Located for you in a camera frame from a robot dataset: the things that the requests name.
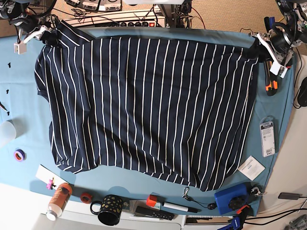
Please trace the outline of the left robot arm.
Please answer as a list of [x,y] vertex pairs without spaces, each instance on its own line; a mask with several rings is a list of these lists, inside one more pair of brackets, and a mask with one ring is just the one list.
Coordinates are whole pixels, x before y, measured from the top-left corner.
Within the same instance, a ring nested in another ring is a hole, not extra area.
[[284,78],[293,49],[307,43],[307,2],[305,0],[277,0],[276,4],[285,23],[265,19],[267,32],[248,35],[255,38],[249,48],[250,58],[259,57],[260,61],[271,61],[269,71]]

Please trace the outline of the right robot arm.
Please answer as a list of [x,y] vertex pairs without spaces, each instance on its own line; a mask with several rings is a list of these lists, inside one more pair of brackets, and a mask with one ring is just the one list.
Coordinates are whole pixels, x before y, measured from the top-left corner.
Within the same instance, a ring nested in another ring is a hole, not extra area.
[[51,11],[56,3],[55,0],[52,1],[46,11],[37,14],[29,7],[32,4],[31,0],[2,0],[0,2],[0,18],[7,20],[17,32],[17,42],[13,45],[16,54],[25,53],[26,44],[33,39],[48,46],[55,46],[58,43],[56,23],[47,21],[47,17],[52,17]]

